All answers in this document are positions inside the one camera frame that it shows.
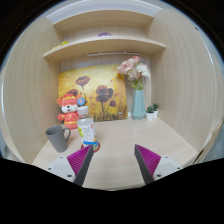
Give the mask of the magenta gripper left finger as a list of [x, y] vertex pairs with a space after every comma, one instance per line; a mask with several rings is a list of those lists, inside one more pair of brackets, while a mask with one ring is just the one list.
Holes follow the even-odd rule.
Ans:
[[82, 186], [93, 156], [93, 147], [84, 147], [67, 157], [67, 160], [75, 173], [74, 183]]

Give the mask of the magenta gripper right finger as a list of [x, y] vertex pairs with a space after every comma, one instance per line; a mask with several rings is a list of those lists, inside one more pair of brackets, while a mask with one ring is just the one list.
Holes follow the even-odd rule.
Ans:
[[154, 181], [154, 172], [161, 160], [161, 157], [140, 145], [135, 145], [134, 155], [137, 159], [144, 183], [152, 183]]

